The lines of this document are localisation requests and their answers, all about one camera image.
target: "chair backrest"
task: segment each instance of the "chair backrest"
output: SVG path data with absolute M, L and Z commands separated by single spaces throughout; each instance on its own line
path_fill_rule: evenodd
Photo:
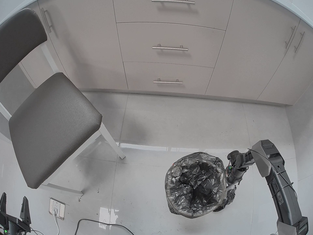
M 25 8 L 0 25 L 0 82 L 38 45 L 47 40 L 36 12 Z

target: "cabinet handle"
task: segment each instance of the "cabinet handle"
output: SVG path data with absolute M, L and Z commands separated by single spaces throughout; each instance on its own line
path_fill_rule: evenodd
M 51 27 L 52 27 L 52 25 L 49 25 L 49 23 L 48 23 L 48 20 L 47 20 L 47 17 L 46 17 L 46 12 L 47 12 L 47 10 L 44 10 L 43 8 L 41 8 L 41 9 L 40 9 L 40 12 L 41 12 L 41 15 L 42 15 L 42 18 L 43 18 L 43 20 L 44 20 L 44 24 L 45 24 L 45 26 L 46 26 L 46 29 L 47 29 L 48 33 L 51 33 Z
M 287 41 L 285 41 L 285 43 L 287 44 L 287 46 L 286 46 L 286 49 L 287 49 L 287 47 L 288 47 L 288 45 L 289 45 L 289 43 L 290 43 L 290 40 L 291 40 L 291 38 L 292 38 L 292 36 L 293 36 L 293 34 L 294 34 L 294 32 L 295 32 L 295 28 L 296 28 L 296 26 L 293 28 L 293 27 L 291 27 L 293 30 L 292 30 L 292 34 L 291 34 L 291 36 L 290 36 L 290 38 L 289 38 L 289 41 L 287 42 Z
M 194 5 L 195 2 L 188 1 L 188 0 L 151 0 L 151 2 L 177 2 L 177 3 L 186 3 Z
M 157 81 L 153 81 L 155 84 L 182 84 L 182 82 L 179 82 L 178 79 L 176 81 L 161 81 L 160 78 L 157 79 Z
M 300 42 L 299 42 L 298 46 L 295 46 L 295 53 L 298 52 L 298 49 L 299 49 L 299 46 L 300 46 L 300 44 L 301 44 L 301 42 L 302 42 L 302 39 L 303 39 L 303 37 L 304 37 L 305 31 L 304 31 L 303 33 L 300 32 L 300 34 L 301 34 L 301 39 L 300 39 Z
M 182 45 L 180 45 L 180 48 L 177 47 L 162 47 L 160 44 L 157 46 L 152 46 L 152 49 L 168 49 L 168 50 L 183 50 L 183 51 L 188 51 L 187 48 L 183 48 Z

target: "floor outlet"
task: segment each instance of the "floor outlet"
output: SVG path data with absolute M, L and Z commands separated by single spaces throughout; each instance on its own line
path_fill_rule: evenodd
M 52 215 L 56 214 L 58 218 L 64 220 L 65 204 L 58 200 L 50 198 L 49 213 Z

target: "trash can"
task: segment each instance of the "trash can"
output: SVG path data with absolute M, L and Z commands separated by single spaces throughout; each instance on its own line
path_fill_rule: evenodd
M 214 211 L 226 197 L 226 174 L 220 158 L 196 152 L 167 171 L 165 192 L 171 213 L 196 218 Z

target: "gray chair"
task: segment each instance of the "gray chair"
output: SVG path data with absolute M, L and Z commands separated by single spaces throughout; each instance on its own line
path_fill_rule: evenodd
M 49 182 L 100 135 L 122 159 L 125 155 L 102 123 L 102 115 L 58 71 L 46 40 L 39 17 L 28 8 L 0 25 L 0 82 L 39 45 L 54 73 L 12 116 L 1 103 L 0 112 L 9 120 L 13 148 L 27 186 L 82 196 L 81 191 Z

